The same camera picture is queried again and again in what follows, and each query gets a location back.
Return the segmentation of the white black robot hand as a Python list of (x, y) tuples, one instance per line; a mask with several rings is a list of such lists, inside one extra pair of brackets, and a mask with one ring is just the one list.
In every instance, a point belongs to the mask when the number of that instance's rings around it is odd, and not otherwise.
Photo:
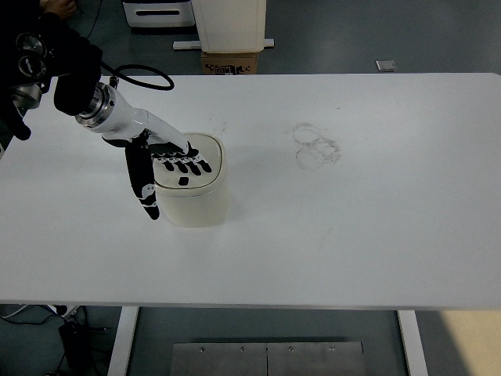
[(112, 86), (96, 84), (88, 108), (75, 117), (112, 146), (123, 148), (132, 190), (148, 216), (160, 217), (153, 162), (169, 172), (201, 176), (212, 172), (187, 136), (144, 109), (132, 107)]

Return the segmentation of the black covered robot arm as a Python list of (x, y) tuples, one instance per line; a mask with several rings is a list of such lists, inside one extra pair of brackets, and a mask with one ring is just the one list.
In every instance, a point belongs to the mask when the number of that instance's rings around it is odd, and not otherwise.
[(1, 122), (20, 140), (31, 130), (14, 104), (14, 92), (57, 78), (54, 105), (64, 114), (85, 112), (101, 78), (103, 52), (54, 13), (1, 20)]

